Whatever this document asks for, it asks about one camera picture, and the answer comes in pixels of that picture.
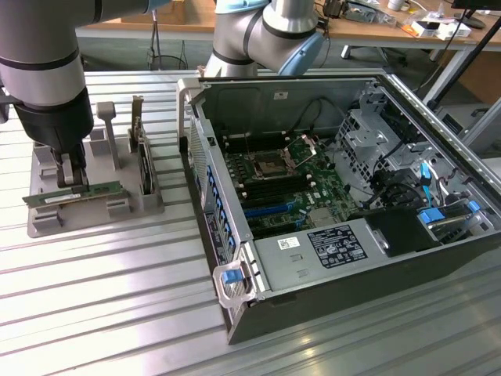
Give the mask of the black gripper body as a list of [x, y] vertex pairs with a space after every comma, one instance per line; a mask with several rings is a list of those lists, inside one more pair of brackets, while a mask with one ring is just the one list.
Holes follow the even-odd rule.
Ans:
[[50, 146], [60, 154], [70, 153], [94, 126], [86, 88], [70, 102], [61, 105], [29, 107], [16, 104], [15, 110], [24, 131], [32, 140]]

